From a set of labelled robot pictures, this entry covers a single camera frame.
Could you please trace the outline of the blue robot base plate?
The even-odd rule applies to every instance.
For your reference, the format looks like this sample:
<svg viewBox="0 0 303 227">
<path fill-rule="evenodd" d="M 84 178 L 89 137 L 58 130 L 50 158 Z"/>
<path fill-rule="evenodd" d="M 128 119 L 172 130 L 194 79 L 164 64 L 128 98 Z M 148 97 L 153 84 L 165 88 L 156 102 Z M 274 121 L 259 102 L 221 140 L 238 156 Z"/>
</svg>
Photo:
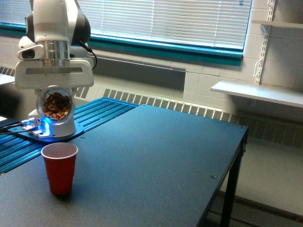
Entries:
<svg viewBox="0 0 303 227">
<path fill-rule="evenodd" d="M 84 128 L 80 124 L 66 122 L 60 124 L 43 123 L 38 129 L 23 132 L 21 126 L 8 129 L 20 137 L 27 140 L 38 141 L 42 143 L 67 142 L 80 136 L 84 132 Z"/>
</svg>

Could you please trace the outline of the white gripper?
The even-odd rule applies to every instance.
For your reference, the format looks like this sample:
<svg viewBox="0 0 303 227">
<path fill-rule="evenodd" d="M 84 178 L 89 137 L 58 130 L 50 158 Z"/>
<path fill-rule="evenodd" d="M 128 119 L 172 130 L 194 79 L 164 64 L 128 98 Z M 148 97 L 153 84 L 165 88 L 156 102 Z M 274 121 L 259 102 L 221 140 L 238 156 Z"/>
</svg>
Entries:
<svg viewBox="0 0 303 227">
<path fill-rule="evenodd" d="M 90 59 L 71 59 L 64 66 L 46 67 L 43 61 L 20 61 L 15 69 L 15 85 L 19 89 L 43 89 L 49 86 L 71 88 L 71 94 L 77 93 L 77 87 L 91 87 L 94 84 Z"/>
</svg>

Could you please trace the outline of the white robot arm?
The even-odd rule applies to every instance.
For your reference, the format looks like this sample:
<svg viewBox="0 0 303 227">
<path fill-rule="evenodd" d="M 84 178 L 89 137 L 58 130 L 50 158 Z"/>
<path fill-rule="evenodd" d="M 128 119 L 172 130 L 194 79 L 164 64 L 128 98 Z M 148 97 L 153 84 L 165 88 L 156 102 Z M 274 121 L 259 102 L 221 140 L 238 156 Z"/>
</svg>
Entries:
<svg viewBox="0 0 303 227">
<path fill-rule="evenodd" d="M 19 42 L 15 85 L 33 89 L 36 108 L 20 134 L 39 141 L 61 141 L 83 132 L 74 121 L 74 95 L 94 84 L 88 57 L 88 19 L 75 0 L 33 0 L 26 35 Z"/>
</svg>

